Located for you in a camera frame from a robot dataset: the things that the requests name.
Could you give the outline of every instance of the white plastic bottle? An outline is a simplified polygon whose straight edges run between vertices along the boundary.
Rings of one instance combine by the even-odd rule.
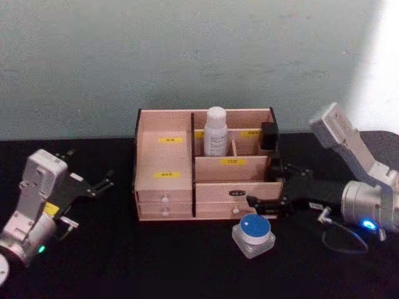
[[[226,156],[227,143],[226,110],[221,107],[212,107],[206,114],[204,128],[205,156]]]

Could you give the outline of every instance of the drawer knob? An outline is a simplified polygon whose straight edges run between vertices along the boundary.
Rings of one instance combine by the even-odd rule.
[[[239,213],[239,209],[237,207],[234,207],[232,212],[234,215],[237,215]]]
[[[168,216],[169,216],[169,209],[168,209],[167,207],[164,207],[164,208],[162,209],[161,215],[162,215],[163,217],[168,217]]]
[[[166,196],[166,195],[162,196],[161,202],[163,204],[167,204],[169,202],[168,196]]]

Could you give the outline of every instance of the green led light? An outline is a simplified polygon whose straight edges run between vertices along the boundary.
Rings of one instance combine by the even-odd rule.
[[[46,249],[46,247],[44,245],[41,245],[37,252],[39,252],[41,254],[45,249]]]

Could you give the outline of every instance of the bottle label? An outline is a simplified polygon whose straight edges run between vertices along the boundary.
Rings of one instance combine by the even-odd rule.
[[[209,153],[211,156],[220,156],[226,154],[227,135],[212,136],[209,139]]]

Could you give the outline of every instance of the bottle cap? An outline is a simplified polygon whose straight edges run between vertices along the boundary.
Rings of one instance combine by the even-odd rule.
[[[206,125],[211,128],[222,128],[226,125],[226,110],[221,107],[212,107],[206,114]]]
[[[239,222],[241,238],[252,245],[265,243],[270,235],[270,222],[257,214],[245,215]]]

